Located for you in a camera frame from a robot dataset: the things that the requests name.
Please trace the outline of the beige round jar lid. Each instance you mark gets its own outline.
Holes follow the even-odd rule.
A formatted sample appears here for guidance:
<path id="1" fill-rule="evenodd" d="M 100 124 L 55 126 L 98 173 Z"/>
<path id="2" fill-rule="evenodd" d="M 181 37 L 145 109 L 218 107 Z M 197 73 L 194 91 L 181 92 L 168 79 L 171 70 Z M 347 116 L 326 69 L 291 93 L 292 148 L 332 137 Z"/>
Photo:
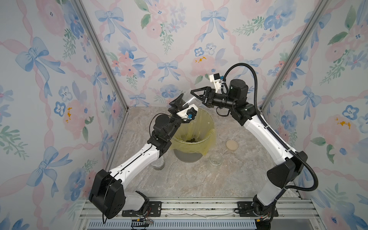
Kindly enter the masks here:
<path id="1" fill-rule="evenodd" d="M 238 143 L 234 140 L 227 140 L 226 141 L 226 148 L 231 150 L 231 151 L 235 151 L 237 150 L 239 147 Z"/>

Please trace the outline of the glass jar with tea leaves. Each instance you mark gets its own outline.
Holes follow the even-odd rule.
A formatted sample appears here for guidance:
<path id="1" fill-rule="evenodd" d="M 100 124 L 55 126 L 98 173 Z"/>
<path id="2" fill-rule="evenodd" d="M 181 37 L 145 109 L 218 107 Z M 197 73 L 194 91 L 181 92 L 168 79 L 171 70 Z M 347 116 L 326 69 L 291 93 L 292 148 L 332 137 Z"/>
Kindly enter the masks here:
<path id="1" fill-rule="evenodd" d="M 212 153 L 209 156 L 209 163 L 214 167 L 220 166 L 223 163 L 223 156 L 220 153 Z"/>

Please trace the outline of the translucent plastic container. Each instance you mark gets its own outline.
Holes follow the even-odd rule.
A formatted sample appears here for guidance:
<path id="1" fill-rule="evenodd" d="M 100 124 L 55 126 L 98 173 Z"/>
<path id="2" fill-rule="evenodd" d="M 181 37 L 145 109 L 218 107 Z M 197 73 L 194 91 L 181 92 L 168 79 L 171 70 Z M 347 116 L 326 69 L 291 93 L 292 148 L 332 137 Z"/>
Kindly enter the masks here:
<path id="1" fill-rule="evenodd" d="M 193 96 L 190 91 L 184 93 L 182 100 L 184 101 L 182 105 L 183 109 L 188 108 L 192 104 L 194 104 L 196 107 L 202 106 L 202 102 L 195 96 Z"/>

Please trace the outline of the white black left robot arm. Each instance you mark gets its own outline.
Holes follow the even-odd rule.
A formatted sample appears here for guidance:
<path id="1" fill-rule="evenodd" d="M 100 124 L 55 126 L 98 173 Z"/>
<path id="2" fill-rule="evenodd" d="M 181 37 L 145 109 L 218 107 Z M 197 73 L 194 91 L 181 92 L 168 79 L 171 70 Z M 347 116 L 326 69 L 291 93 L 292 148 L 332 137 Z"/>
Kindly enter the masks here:
<path id="1" fill-rule="evenodd" d="M 194 119 L 195 105 L 186 102 L 187 94 L 180 94 L 170 102 L 167 114 L 154 117 L 153 131 L 147 143 L 120 166 L 100 170 L 94 179 L 89 201 L 102 213 L 102 219 L 111 219 L 123 210 L 144 214 L 149 199 L 137 191 L 125 192 L 128 184 L 147 166 L 160 159 L 170 148 L 172 138 L 184 123 Z"/>

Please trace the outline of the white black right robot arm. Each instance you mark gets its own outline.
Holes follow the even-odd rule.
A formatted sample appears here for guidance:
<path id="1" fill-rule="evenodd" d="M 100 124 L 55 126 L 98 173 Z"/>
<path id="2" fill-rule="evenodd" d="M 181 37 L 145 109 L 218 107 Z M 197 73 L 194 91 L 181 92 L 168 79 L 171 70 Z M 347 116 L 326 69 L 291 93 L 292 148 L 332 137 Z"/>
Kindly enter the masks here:
<path id="1" fill-rule="evenodd" d="M 268 170 L 267 181 L 260 192 L 253 198 L 251 206 L 235 211 L 239 214 L 251 212 L 256 216 L 273 216 L 276 203 L 290 187 L 290 182 L 303 169 L 302 160 L 307 160 L 304 152 L 297 153 L 264 121 L 256 106 L 246 101 L 248 85 L 240 79 L 230 83 L 229 92 L 220 94 L 211 87 L 192 90 L 191 95 L 208 108 L 227 108 L 230 115 L 250 131 L 270 154 L 275 166 Z"/>

